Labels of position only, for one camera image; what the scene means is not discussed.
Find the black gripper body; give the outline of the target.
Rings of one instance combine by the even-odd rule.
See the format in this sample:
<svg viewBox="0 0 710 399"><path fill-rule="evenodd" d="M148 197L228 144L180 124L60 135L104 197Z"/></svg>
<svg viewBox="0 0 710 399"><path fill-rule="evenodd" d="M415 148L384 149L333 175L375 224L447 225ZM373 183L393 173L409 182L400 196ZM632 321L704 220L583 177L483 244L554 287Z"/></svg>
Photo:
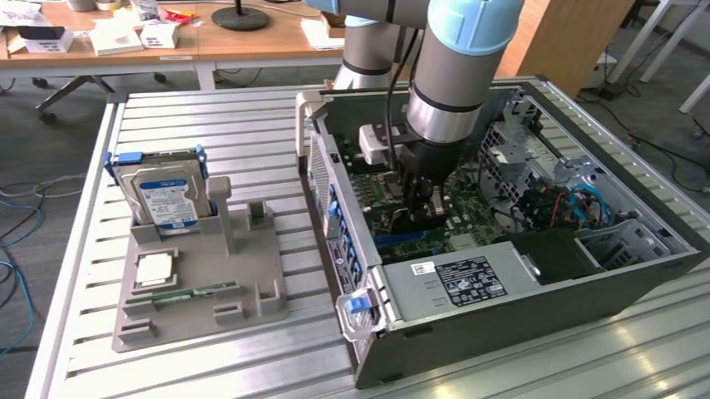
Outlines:
<svg viewBox="0 0 710 399"><path fill-rule="evenodd" d="M404 182L425 180L441 185L456 168L463 148L463 140L451 143L420 140L404 144L399 156Z"/></svg>

